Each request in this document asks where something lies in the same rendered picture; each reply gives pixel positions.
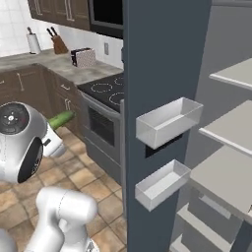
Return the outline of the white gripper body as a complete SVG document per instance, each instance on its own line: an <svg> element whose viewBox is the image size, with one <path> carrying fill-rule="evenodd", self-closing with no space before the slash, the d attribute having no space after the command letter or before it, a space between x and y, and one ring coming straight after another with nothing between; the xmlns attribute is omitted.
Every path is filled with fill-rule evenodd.
<svg viewBox="0 0 252 252"><path fill-rule="evenodd" d="M54 130L49 127L49 137L50 143L48 144L49 155L54 158L59 158L63 156L66 152L63 140L54 132Z"/></svg>

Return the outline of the green cucumber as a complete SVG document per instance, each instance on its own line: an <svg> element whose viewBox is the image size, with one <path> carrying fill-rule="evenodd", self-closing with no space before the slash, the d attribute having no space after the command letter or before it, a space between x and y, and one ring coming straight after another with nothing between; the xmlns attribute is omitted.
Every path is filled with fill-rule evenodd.
<svg viewBox="0 0 252 252"><path fill-rule="evenodd" d="M48 120L48 123L53 130L56 130L57 128L61 127L62 125L72 120L74 116L75 116L75 113L73 111L66 110L57 114L53 118L50 118Z"/></svg>

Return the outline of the steel oven with black hob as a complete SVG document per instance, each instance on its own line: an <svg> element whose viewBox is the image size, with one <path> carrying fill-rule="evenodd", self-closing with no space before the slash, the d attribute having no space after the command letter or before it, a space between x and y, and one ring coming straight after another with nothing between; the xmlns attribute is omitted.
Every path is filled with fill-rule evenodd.
<svg viewBox="0 0 252 252"><path fill-rule="evenodd" d="M123 74L78 86L82 130L88 156L118 184L120 164L120 101L124 98Z"/></svg>

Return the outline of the brown base cupboards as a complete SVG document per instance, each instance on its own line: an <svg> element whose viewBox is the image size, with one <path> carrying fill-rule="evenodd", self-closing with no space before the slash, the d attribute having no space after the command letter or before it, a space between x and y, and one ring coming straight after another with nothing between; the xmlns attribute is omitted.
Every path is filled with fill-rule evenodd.
<svg viewBox="0 0 252 252"><path fill-rule="evenodd" d="M66 127L82 139L79 98L77 87L71 81L42 65L0 70L0 105L21 101L46 118L64 110L72 110L76 117Z"/></svg>

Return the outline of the dotted white box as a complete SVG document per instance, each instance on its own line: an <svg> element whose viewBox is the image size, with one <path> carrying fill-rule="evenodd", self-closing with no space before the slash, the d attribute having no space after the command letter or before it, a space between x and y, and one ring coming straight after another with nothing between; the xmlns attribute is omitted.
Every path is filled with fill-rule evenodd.
<svg viewBox="0 0 252 252"><path fill-rule="evenodd" d="M86 68L95 64L95 51L85 47L71 51L72 63L75 67Z"/></svg>

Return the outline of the brown knife block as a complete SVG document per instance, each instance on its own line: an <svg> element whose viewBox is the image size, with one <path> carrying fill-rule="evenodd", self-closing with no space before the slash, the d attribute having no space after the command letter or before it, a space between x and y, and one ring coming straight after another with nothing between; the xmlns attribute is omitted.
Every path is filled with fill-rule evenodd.
<svg viewBox="0 0 252 252"><path fill-rule="evenodd" d="M65 54L68 52L68 48L62 40L61 36L56 32L54 27L47 29L48 33L51 36L51 40L53 42L54 52L56 54Z"/></svg>

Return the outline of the clear fridge door bin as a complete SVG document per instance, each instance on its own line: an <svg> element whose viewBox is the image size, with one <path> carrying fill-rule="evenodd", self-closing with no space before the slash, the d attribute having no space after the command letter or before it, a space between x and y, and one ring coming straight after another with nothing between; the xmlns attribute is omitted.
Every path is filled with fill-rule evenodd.
<svg viewBox="0 0 252 252"><path fill-rule="evenodd" d="M135 199L149 212L189 180L191 169L173 159L135 185Z"/></svg>
<svg viewBox="0 0 252 252"><path fill-rule="evenodd" d="M181 97L136 119L136 138L153 150L200 122L204 105Z"/></svg>

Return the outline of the white paper towel roll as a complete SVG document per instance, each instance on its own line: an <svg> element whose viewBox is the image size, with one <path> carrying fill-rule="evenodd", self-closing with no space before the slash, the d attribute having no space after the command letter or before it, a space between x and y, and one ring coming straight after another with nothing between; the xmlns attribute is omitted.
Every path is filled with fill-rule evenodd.
<svg viewBox="0 0 252 252"><path fill-rule="evenodd" d="M36 34L32 32L30 27L28 27L27 39L30 47L30 54L39 54L41 52L40 45Z"/></svg>

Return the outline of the dark grey fridge door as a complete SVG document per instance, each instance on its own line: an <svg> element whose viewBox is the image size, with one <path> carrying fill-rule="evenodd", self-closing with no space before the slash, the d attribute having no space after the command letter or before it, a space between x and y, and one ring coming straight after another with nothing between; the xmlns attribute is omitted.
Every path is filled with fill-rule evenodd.
<svg viewBox="0 0 252 252"><path fill-rule="evenodd" d="M182 162L188 135L150 157L136 138L136 118L181 97L193 99L212 0L124 0L127 252L168 252L178 195L153 211L135 185L173 159Z"/></svg>

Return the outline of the black microwave oven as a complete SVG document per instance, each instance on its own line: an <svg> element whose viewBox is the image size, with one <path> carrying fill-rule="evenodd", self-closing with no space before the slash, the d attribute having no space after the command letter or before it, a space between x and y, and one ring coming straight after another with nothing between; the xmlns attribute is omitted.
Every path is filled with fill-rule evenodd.
<svg viewBox="0 0 252 252"><path fill-rule="evenodd" d="M123 38L123 0L88 0L92 32Z"/></svg>

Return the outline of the grey fridge drawer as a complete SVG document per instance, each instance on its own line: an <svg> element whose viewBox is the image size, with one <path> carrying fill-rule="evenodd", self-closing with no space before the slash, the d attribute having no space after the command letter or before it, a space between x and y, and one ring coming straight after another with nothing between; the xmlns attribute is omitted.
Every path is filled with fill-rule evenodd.
<svg viewBox="0 0 252 252"><path fill-rule="evenodd" d="M196 189L191 190L188 210L229 243L234 241L242 224L241 219Z"/></svg>

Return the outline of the pale grey fridge shelf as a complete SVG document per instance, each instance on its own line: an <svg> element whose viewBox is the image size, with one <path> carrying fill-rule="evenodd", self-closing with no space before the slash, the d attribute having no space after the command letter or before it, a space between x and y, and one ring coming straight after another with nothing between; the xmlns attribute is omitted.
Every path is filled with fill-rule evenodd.
<svg viewBox="0 0 252 252"><path fill-rule="evenodd" d="M252 58L213 73L210 78L252 91Z"/></svg>
<svg viewBox="0 0 252 252"><path fill-rule="evenodd" d="M190 183L252 224L252 157L222 147L192 169Z"/></svg>
<svg viewBox="0 0 252 252"><path fill-rule="evenodd" d="M244 101L199 132L252 157L252 100Z"/></svg>

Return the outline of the grey fridge body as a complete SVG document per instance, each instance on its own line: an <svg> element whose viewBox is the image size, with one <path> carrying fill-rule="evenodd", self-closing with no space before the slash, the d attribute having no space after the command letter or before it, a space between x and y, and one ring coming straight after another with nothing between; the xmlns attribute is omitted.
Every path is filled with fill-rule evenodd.
<svg viewBox="0 0 252 252"><path fill-rule="evenodd" d="M252 8L212 6L196 99L204 104L201 122L189 134L185 162L190 167L217 151L221 144L198 132L214 119L224 115L252 92L211 80L209 75L252 56ZM177 210L189 203L191 190L185 185L179 193ZM182 245L191 252L219 252L197 230L180 216L176 217L171 241L182 235Z"/></svg>

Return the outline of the brown wall cupboards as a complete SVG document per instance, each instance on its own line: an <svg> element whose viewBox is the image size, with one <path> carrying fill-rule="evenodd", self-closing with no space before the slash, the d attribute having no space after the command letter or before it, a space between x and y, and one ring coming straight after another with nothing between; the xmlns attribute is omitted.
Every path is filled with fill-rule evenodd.
<svg viewBox="0 0 252 252"><path fill-rule="evenodd" d="M88 0L28 0L33 19L75 28L90 29Z"/></svg>

